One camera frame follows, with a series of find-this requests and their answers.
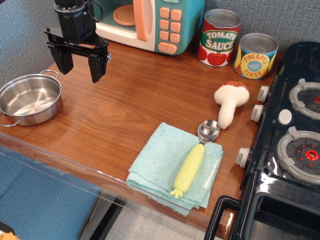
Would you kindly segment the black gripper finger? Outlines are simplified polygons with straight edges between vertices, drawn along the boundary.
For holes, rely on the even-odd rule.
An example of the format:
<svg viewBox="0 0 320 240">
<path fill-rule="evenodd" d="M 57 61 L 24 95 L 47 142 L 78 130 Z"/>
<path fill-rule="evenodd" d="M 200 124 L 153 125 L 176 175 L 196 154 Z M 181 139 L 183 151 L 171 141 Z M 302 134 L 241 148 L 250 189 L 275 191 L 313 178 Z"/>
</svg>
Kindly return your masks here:
<svg viewBox="0 0 320 240">
<path fill-rule="evenodd" d="M 68 74 L 74 67 L 72 54 L 55 46 L 50 46 L 49 49 L 59 71 L 64 75 Z"/>
<path fill-rule="evenodd" d="M 96 55 L 91 54 L 88 57 L 91 79 L 93 83 L 97 83 L 102 76 L 106 74 L 107 63 L 109 62 L 109 54 Z"/>
</svg>

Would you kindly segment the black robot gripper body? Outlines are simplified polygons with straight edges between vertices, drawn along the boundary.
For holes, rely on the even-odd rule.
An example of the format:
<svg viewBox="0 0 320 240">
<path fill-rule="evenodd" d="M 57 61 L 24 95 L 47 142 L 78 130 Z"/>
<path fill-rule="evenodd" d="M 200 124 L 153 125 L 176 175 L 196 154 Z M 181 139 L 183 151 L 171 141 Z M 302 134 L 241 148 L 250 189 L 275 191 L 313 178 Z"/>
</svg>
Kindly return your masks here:
<svg viewBox="0 0 320 240">
<path fill-rule="evenodd" d="M 56 0 L 53 8 L 60 27 L 47 27 L 48 47 L 67 50 L 84 57 L 108 53 L 109 42 L 98 36 L 96 24 L 104 17 L 102 5 L 96 0 Z"/>
</svg>

